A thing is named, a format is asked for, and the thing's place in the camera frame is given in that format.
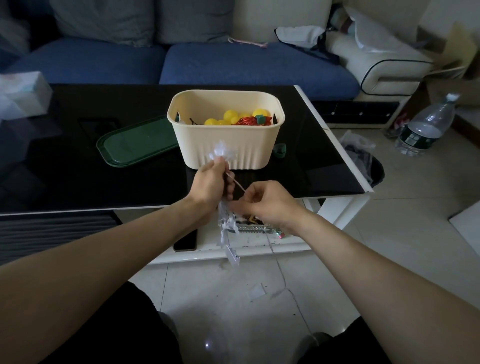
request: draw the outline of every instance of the coffee table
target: coffee table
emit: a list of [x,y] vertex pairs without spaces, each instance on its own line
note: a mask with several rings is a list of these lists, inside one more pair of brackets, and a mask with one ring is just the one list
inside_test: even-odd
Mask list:
[[[183,198],[195,171],[175,148],[127,168],[107,165],[96,149],[105,133],[164,115],[172,97],[188,89],[264,91],[285,111],[277,143],[287,145],[261,170],[235,171],[248,186],[278,180],[310,210],[339,228],[373,192],[340,143],[298,86],[52,85],[48,115],[15,121],[8,165],[0,165],[0,218],[48,219],[110,211],[161,208]],[[230,235],[240,256],[308,249],[296,237]],[[216,223],[199,230],[194,252],[167,250],[153,263],[224,257]]]

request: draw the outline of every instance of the plastic bottle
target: plastic bottle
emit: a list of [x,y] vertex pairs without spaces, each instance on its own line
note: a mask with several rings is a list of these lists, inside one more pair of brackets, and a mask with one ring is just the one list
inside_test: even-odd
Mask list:
[[452,125],[455,101],[460,94],[448,94],[445,101],[420,111],[395,141],[395,148],[410,157],[419,157]]

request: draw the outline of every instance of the person's right hand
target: person's right hand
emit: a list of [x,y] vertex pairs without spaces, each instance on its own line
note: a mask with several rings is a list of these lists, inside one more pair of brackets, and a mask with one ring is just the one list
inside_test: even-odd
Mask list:
[[277,181],[252,183],[240,200],[229,203],[229,208],[238,215],[255,215],[294,235],[298,234],[299,219],[308,213]]

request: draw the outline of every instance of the white leather armrest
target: white leather armrest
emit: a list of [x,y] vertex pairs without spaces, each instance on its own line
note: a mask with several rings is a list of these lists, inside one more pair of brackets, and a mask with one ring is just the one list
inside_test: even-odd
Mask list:
[[395,53],[367,53],[358,47],[355,37],[327,32],[326,45],[367,95],[410,96],[432,67],[428,57],[407,44]]

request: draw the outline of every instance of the hand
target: hand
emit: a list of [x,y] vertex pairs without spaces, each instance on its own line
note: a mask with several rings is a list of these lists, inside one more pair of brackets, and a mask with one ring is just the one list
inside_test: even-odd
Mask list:
[[[225,172],[231,176],[226,178],[227,184],[225,184]],[[187,198],[205,208],[210,214],[218,206],[224,193],[228,201],[233,199],[232,178],[235,178],[235,175],[228,170],[228,163],[222,157],[217,157],[197,171]]]
[[255,215],[266,224],[297,235],[299,219],[308,210],[298,204],[277,181],[252,183],[239,201],[228,207],[238,215]]

